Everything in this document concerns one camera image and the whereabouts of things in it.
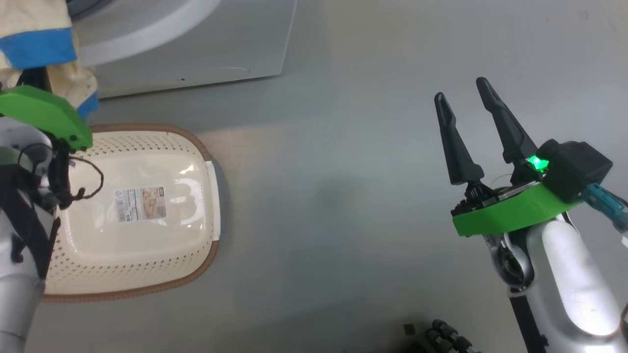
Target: gray floor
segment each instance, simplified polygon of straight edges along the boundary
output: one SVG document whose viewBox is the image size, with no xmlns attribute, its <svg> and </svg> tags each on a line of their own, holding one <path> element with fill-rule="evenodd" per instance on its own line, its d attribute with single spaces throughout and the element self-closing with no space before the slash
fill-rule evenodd
<svg viewBox="0 0 628 353">
<path fill-rule="evenodd" d="M 538 144 L 586 139 L 628 195 L 628 21 L 619 1 L 301 0 L 280 77 L 106 101 L 96 123 L 174 124 L 220 165 L 223 233 L 195 282 L 42 305 L 29 352 L 384 352 L 442 318 L 483 352 L 524 352 L 482 239 L 459 239 L 433 96 L 486 182 L 510 172 L 474 79 Z M 505 183 L 501 179 L 497 184 Z M 573 215 L 618 300 L 628 249 Z"/>
</svg>

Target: cloth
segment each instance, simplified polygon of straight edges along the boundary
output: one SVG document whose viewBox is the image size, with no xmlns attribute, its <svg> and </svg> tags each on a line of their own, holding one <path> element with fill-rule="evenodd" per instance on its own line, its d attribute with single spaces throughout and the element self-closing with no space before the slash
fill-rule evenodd
<svg viewBox="0 0 628 353">
<path fill-rule="evenodd" d="M 46 67 L 52 93 L 86 119 L 98 108 L 98 84 L 78 44 L 65 0 L 0 0 L 0 80 L 14 87 L 22 70 Z"/>
</svg>

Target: glowing green led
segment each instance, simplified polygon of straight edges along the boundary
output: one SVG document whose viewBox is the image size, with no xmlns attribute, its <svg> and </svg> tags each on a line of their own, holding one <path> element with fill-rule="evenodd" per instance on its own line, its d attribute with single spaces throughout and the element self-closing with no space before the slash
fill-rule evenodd
<svg viewBox="0 0 628 353">
<path fill-rule="evenodd" d="M 549 164 L 549 161 L 542 160 L 541 158 L 538 158 L 537 156 L 532 156 L 528 158 L 528 162 L 532 165 L 532 167 L 536 171 L 540 171 L 540 172 L 545 171 L 545 169 L 547 169 L 548 164 Z"/>
</svg>

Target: laundry basket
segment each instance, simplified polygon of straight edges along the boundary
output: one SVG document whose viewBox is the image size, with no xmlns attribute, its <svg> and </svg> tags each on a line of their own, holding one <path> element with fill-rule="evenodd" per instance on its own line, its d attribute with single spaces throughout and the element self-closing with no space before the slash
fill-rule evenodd
<svg viewBox="0 0 628 353">
<path fill-rule="evenodd" d="M 102 190 L 59 212 L 45 301 L 127 298 L 184 285 L 218 250 L 220 205 L 212 158 L 192 134 L 162 125 L 94 126 L 76 155 L 104 174 Z M 74 193 L 100 175 L 70 167 Z"/>
</svg>

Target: label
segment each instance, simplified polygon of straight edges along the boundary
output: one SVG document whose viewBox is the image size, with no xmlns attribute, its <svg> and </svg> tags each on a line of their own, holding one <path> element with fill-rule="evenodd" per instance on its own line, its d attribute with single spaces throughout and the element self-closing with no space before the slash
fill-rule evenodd
<svg viewBox="0 0 628 353">
<path fill-rule="evenodd" d="M 166 217 L 166 197 L 163 187 L 147 187 L 116 191 L 118 222 Z"/>
</svg>

